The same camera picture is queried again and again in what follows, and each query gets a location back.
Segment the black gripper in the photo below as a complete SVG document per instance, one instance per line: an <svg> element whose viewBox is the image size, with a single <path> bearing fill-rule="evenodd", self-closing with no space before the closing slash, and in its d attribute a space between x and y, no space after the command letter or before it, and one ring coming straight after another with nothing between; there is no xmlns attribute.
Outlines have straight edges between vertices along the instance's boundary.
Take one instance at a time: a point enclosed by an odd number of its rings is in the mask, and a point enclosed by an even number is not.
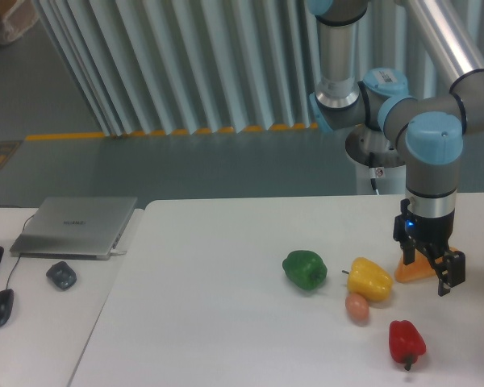
<svg viewBox="0 0 484 387"><path fill-rule="evenodd" d="M410 204L407 198L400 202L400 214L394 219L393 239L403 251L404 265L415 262L415 250L427 258L438 278L437 293L443 297L466 279L465 253L449 246L455 211L428 218L412 212Z"/></svg>

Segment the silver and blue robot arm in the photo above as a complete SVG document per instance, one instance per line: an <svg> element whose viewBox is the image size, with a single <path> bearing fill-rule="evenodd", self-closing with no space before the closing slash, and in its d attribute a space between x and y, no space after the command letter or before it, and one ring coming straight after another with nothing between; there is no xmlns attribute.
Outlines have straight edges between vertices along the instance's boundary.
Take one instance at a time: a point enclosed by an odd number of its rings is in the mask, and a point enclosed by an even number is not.
<svg viewBox="0 0 484 387"><path fill-rule="evenodd" d="M319 33L321 78L310 96L325 131L362 123L380 131L406 166L406 196L393 237L404 264L423 254L438 277L439 295L465 280L465 254L449 247L463 138L484 131L484 57L449 1L405 1L448 93L419 100L401 73L381 69L357 80L357 24L365 1L310 1Z"/></svg>

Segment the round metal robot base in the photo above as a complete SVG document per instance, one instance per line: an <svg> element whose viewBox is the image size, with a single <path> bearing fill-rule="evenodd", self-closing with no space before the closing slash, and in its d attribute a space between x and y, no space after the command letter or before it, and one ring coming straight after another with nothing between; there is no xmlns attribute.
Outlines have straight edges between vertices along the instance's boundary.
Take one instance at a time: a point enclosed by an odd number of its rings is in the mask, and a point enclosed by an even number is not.
<svg viewBox="0 0 484 387"><path fill-rule="evenodd" d="M358 194L404 193L405 163L380 131L366 126L355 127L346 137L344 146L353 163Z"/></svg>

